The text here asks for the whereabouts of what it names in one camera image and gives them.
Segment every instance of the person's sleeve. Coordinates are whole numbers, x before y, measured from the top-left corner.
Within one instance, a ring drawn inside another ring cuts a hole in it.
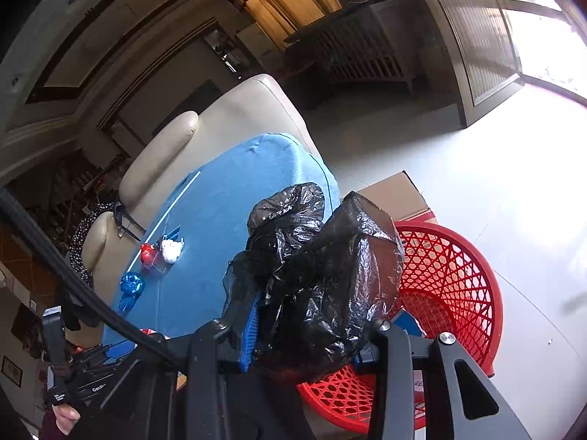
[[[67,435],[57,427],[57,420],[53,410],[50,410],[43,416],[39,440],[66,440],[66,438]]]

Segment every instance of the wooden door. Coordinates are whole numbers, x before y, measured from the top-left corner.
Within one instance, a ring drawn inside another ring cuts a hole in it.
[[[424,0],[448,49],[469,126],[523,85],[510,25],[499,0]]]

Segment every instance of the metal screw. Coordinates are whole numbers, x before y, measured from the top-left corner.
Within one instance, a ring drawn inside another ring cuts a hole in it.
[[[222,319],[221,317],[213,319],[212,322],[214,323],[214,328],[218,329],[218,331],[221,331],[222,329],[226,329],[228,327],[224,322],[224,319]]]
[[[457,341],[457,338],[454,337],[454,334],[451,333],[441,333],[441,335],[438,337],[438,340],[440,340],[440,342],[445,345],[451,345]]]
[[[151,333],[149,334],[149,337],[151,337],[157,342],[163,342],[165,340],[165,336],[160,333]]]

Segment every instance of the white tape line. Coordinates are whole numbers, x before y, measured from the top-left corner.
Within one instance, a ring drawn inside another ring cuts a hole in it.
[[[161,219],[160,219],[160,220],[157,222],[157,224],[155,225],[155,228],[153,228],[153,231],[152,231],[151,233],[149,233],[149,236],[147,236],[147,239],[145,240],[145,243],[148,243],[148,242],[149,242],[149,240],[150,240],[150,239],[151,239],[151,237],[153,236],[153,233],[155,233],[155,232],[157,231],[157,228],[159,228],[159,225],[161,224],[161,222],[162,222],[163,220],[165,220],[165,217],[166,217],[167,215],[169,215],[169,212],[171,212],[171,209],[172,209],[173,207],[175,207],[175,204],[177,203],[177,201],[178,201],[178,200],[181,198],[181,196],[182,196],[183,194],[185,194],[185,193],[186,193],[186,190],[190,188],[190,185],[192,184],[192,182],[193,182],[194,180],[196,180],[196,178],[199,176],[199,174],[200,174],[200,173],[201,173],[201,172],[198,170],[198,173],[196,173],[196,174],[195,174],[195,176],[193,176],[193,177],[192,177],[192,180],[190,180],[190,181],[187,183],[187,185],[186,185],[186,186],[183,188],[183,190],[180,192],[180,194],[177,196],[177,198],[175,198],[175,200],[174,200],[174,201],[171,203],[171,205],[169,206],[169,208],[168,208],[167,210],[165,210],[165,213],[163,214],[163,216],[161,217]],[[135,257],[134,257],[134,260],[133,260],[133,262],[132,262],[132,263],[130,263],[130,264],[128,265],[128,270],[127,270],[127,273],[128,273],[128,272],[129,272],[129,271],[132,269],[132,267],[133,267],[134,263],[136,263],[136,262],[137,262],[137,259],[139,259],[139,256],[141,256],[141,250],[140,250],[140,248],[139,248],[139,252],[137,253],[137,256],[135,256]]]

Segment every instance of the picture frame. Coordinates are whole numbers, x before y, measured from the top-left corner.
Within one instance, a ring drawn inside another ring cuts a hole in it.
[[[2,359],[2,374],[20,388],[22,384],[22,369],[6,356]]]

